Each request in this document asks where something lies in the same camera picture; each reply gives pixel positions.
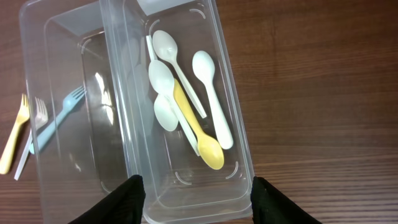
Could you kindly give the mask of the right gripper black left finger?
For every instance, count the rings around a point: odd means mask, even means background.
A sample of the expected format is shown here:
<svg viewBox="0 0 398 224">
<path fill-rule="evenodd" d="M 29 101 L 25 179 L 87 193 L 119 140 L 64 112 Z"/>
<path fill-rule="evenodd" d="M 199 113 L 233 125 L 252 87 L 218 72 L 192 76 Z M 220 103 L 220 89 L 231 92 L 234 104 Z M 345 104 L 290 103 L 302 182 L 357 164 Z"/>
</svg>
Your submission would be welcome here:
<svg viewBox="0 0 398 224">
<path fill-rule="evenodd" d="M 145 198 L 142 176 L 133 175 L 70 224 L 140 224 Z"/>
</svg>

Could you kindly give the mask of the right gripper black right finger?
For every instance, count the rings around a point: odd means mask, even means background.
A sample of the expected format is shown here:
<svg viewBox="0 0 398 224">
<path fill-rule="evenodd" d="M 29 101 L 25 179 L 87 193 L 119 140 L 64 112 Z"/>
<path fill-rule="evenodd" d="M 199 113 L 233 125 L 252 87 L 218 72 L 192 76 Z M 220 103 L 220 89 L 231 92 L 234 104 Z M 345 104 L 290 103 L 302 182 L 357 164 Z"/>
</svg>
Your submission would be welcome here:
<svg viewBox="0 0 398 224">
<path fill-rule="evenodd" d="M 321 224 L 263 177 L 253 178 L 251 204 L 254 224 Z"/>
</svg>

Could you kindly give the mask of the yellow plastic spoon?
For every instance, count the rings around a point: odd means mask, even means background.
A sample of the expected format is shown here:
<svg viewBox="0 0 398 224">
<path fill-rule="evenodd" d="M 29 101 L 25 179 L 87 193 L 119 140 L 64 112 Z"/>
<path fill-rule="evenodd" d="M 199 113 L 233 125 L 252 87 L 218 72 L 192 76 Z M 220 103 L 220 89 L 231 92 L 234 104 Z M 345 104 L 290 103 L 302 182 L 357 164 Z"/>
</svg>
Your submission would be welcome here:
<svg viewBox="0 0 398 224">
<path fill-rule="evenodd" d="M 177 79 L 174 79 L 174 98 L 181 109 L 185 119 L 196 135 L 198 152 L 204 162 L 214 170 L 220 170 L 224 166 L 224 154 L 219 142 L 207 135 L 202 130 L 194 112 L 185 96 L 185 93 Z"/>
</svg>

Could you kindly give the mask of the clear plastic container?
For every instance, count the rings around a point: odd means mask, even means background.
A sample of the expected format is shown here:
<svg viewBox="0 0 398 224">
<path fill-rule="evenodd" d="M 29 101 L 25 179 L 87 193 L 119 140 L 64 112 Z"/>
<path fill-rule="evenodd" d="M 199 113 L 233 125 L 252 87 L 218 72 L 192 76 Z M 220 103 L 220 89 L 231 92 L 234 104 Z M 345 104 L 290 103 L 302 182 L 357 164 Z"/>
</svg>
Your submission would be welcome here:
<svg viewBox="0 0 398 224">
<path fill-rule="evenodd" d="M 145 220 L 250 216 L 254 170 L 216 3 L 102 0 L 100 8 Z"/>
<path fill-rule="evenodd" d="M 27 90 L 49 123 L 79 86 L 85 95 L 33 155 L 45 223 L 69 223 L 124 183 L 126 165 L 98 1 L 28 1 L 19 21 Z M 34 147 L 37 147 L 37 135 Z"/>
</svg>

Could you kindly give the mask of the thin white plastic spoon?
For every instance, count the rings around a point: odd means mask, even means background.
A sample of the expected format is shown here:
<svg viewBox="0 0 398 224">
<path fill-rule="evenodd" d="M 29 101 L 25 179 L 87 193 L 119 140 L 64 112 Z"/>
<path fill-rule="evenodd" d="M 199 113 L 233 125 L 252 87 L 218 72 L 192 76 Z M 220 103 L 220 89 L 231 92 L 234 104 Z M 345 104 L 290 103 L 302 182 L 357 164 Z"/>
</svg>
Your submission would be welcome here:
<svg viewBox="0 0 398 224">
<path fill-rule="evenodd" d="M 146 36 L 147 48 L 149 51 L 150 61 L 157 60 L 157 56 L 152 46 L 152 37 L 150 35 Z M 159 124 L 166 131 L 174 131 L 178 126 L 178 119 L 172 109 L 170 108 L 169 102 L 167 99 L 158 94 L 157 98 L 154 101 L 154 113 L 159 122 Z"/>
</svg>

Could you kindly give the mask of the light blue plastic fork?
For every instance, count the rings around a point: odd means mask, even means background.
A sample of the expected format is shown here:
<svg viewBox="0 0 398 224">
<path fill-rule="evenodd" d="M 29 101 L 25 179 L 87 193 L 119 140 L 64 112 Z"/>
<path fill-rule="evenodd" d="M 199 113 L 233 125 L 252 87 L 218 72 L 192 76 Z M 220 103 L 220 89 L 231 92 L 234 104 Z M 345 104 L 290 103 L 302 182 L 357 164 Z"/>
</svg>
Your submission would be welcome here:
<svg viewBox="0 0 398 224">
<path fill-rule="evenodd" d="M 55 116 L 54 120 L 49 123 L 46 128 L 37 135 L 37 147 L 34 147 L 33 141 L 29 144 L 29 152 L 31 154 L 35 154 L 35 151 L 40 152 L 44 146 L 48 143 L 50 138 L 55 133 L 55 130 L 62 123 L 62 121 L 66 118 L 66 116 L 74 109 L 74 107 L 81 101 L 81 99 L 85 95 L 85 88 L 83 86 L 79 86 L 77 89 L 73 90 L 63 99 L 63 106 L 61 112 Z M 34 121 L 34 127 L 32 131 L 38 131 L 49 121 L 47 107 L 43 100 L 35 97 L 36 103 L 36 112 L 39 115 L 40 120 Z"/>
</svg>

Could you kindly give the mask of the long white plastic fork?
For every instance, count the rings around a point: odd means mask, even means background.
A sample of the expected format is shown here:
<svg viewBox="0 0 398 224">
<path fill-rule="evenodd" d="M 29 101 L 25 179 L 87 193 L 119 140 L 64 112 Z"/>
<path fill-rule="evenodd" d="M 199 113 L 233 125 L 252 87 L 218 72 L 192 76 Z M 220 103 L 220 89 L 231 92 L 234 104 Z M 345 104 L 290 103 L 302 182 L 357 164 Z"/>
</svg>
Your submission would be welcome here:
<svg viewBox="0 0 398 224">
<path fill-rule="evenodd" d="M 35 123 L 36 123 L 36 128 L 40 129 L 41 127 L 43 127 L 49 120 L 49 116 L 48 116 L 48 112 L 47 112 L 47 108 L 46 105 L 44 103 L 43 100 L 41 100 L 40 98 L 35 97 L 35 102 L 36 102 L 36 109 L 37 109 L 37 114 L 35 117 Z M 24 166 L 26 164 L 28 155 L 30 153 L 30 145 L 32 143 L 32 131 L 30 131 L 29 133 L 29 137 L 27 139 L 27 142 L 25 144 L 23 153 L 21 155 L 19 164 L 17 166 L 17 170 L 14 176 L 15 180 L 19 180 L 19 177 L 21 176 L 21 173 L 24 169 Z"/>
</svg>

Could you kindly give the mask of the yellow plastic fork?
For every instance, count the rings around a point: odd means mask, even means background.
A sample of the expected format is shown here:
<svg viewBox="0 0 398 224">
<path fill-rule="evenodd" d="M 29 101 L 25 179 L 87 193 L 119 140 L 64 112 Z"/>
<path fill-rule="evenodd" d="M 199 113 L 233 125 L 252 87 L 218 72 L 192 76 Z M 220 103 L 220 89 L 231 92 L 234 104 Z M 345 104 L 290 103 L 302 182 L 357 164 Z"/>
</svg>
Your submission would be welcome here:
<svg viewBox="0 0 398 224">
<path fill-rule="evenodd" d="M 6 146 L 1 156 L 1 174 L 7 174 L 12 164 L 12 158 L 15 151 L 15 146 L 19 131 L 24 123 L 26 123 L 30 118 L 29 112 L 29 102 L 26 94 L 22 94 L 21 106 L 17 114 L 15 123 L 12 127 L 12 131 L 7 140 Z"/>
</svg>

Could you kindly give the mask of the thick white plastic spoon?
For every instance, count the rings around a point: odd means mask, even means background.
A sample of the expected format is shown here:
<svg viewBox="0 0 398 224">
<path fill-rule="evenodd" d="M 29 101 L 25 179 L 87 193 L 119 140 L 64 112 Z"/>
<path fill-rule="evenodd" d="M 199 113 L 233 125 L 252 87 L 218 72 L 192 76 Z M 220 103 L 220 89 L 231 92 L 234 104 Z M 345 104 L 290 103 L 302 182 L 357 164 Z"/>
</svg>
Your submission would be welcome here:
<svg viewBox="0 0 398 224">
<path fill-rule="evenodd" d="M 207 52 L 200 50 L 193 56 L 192 67 L 195 76 L 205 86 L 217 140 L 222 149 L 231 149 L 233 137 L 213 85 L 215 64 Z"/>
</svg>

